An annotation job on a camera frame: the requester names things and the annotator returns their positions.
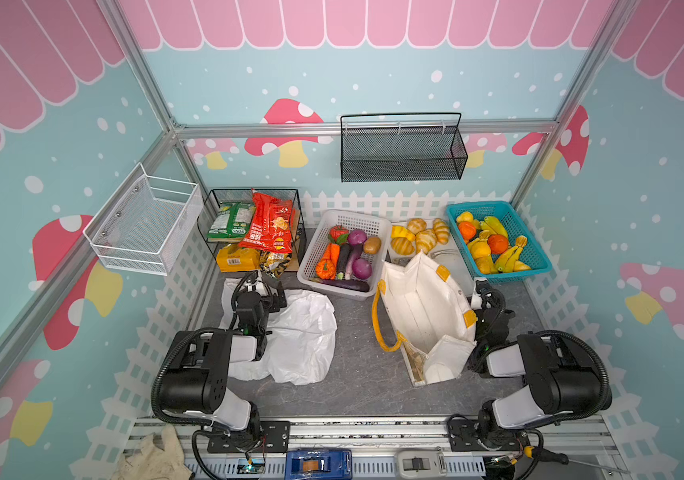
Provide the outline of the yellow black chips bag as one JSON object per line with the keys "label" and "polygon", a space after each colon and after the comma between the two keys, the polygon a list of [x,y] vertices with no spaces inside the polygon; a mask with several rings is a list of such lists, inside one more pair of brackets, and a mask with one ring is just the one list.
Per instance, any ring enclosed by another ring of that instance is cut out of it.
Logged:
{"label": "yellow black chips bag", "polygon": [[291,263],[292,257],[292,253],[261,251],[259,260],[260,271],[264,275],[278,279]]}

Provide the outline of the white plastic grocery bag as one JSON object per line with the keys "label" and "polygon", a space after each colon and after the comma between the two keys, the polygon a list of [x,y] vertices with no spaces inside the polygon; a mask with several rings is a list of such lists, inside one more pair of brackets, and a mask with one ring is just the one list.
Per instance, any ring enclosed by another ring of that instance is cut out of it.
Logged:
{"label": "white plastic grocery bag", "polygon": [[[231,296],[239,280],[227,279],[221,296],[220,327],[231,330]],[[277,383],[306,385],[322,381],[333,360],[337,322],[327,296],[285,290],[287,307],[271,313],[267,336],[233,331],[229,376],[241,381],[270,377]]]}

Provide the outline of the red chips bag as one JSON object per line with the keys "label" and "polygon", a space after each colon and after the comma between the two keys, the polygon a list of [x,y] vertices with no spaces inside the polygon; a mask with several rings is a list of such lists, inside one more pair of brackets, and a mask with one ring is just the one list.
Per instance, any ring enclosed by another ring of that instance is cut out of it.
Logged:
{"label": "red chips bag", "polygon": [[256,191],[252,192],[252,196],[256,210],[250,230],[239,242],[239,246],[260,251],[292,253],[293,201]]}

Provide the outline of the white canvas tote bag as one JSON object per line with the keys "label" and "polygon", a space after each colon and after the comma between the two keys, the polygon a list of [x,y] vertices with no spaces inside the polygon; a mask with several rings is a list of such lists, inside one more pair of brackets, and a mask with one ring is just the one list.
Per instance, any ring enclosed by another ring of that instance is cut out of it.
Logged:
{"label": "white canvas tote bag", "polygon": [[477,315],[448,268],[423,253],[386,262],[371,307],[379,347],[402,355],[414,386],[461,376],[477,342]]}

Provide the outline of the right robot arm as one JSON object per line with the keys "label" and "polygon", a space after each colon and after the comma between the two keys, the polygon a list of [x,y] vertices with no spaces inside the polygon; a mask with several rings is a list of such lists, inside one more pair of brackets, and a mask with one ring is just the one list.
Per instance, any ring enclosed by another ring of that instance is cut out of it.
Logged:
{"label": "right robot arm", "polygon": [[472,299],[480,302],[479,336],[467,369],[484,378],[519,378],[522,387],[486,401],[474,418],[450,416],[447,433],[453,451],[524,449],[525,438],[535,429],[582,420],[611,406],[608,369],[584,340],[560,330],[510,340],[515,312],[503,294],[483,278],[476,282]]}

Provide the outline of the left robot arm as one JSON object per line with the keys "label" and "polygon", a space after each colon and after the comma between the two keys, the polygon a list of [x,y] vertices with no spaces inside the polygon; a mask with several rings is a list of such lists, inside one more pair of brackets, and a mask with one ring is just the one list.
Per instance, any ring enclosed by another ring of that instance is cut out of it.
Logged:
{"label": "left robot arm", "polygon": [[202,438],[209,454],[249,457],[288,451],[290,424],[262,421],[253,402],[228,388],[232,365],[262,359],[271,334],[269,315],[286,306],[282,284],[262,282],[253,271],[235,287],[227,327],[175,335],[151,388],[151,407],[154,416],[167,424],[197,428],[191,440],[193,451],[199,450]]}

